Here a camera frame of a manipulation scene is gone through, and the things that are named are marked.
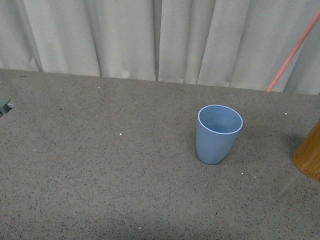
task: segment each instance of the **wooden object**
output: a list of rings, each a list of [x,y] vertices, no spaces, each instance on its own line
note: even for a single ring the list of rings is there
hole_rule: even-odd
[[[293,154],[293,162],[303,174],[320,181],[320,119]]]

